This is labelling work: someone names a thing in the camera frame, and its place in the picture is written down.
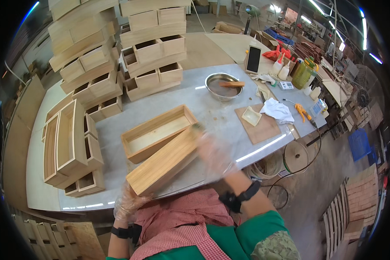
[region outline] gloved hand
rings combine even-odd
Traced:
[[[250,74],[250,77],[252,80],[262,80],[262,84],[266,83],[266,81],[269,81],[271,85],[274,85],[276,82],[268,74]]]
[[[124,182],[121,189],[121,195],[117,198],[114,205],[114,218],[126,222],[127,218],[133,215],[141,206],[151,201],[153,195],[148,197],[139,197],[127,182]]]
[[[238,171],[237,165],[230,156],[231,147],[223,140],[219,140],[211,134],[202,133],[197,141],[198,155],[208,170],[207,182],[220,180]]]

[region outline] rectangular wooden tray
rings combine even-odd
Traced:
[[[121,135],[125,156],[138,164],[149,158],[193,123],[198,122],[185,105],[175,107]]]
[[[192,130],[186,129],[125,178],[137,195],[148,196],[187,166],[197,156],[196,148]]]
[[[79,167],[87,166],[84,144],[84,108],[77,100],[65,106],[59,115],[57,127],[57,171],[70,176]]]

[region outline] cable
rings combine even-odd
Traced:
[[[198,15],[198,12],[196,11],[196,8],[195,8],[194,1],[193,1],[193,0],[191,0],[191,2],[192,2],[192,5],[193,5],[193,7],[194,7],[194,10],[195,10],[196,16],[198,16],[199,23],[201,24],[201,26],[202,26],[202,29],[204,29],[204,32],[206,33],[207,31],[205,31],[205,28],[204,28],[204,26],[203,26],[203,25],[202,25],[202,23],[201,23],[201,19],[199,19],[199,15]]]

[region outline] standing fan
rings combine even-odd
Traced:
[[[242,3],[239,8],[241,21],[246,25],[244,34],[250,27],[256,31],[262,31],[265,26],[272,26],[276,20],[276,11],[270,6],[273,5],[269,0],[249,0],[249,3]]]
[[[342,120],[351,115],[355,128],[363,128],[368,122],[372,130],[377,128],[383,119],[384,95],[374,72],[367,66],[350,64],[340,88],[341,105],[346,108]]]

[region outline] person's arm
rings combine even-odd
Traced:
[[[128,228],[128,223],[123,220],[115,220],[113,226],[115,228]],[[128,247],[129,244],[127,239],[119,238],[115,234],[111,234],[108,257],[130,258]]]

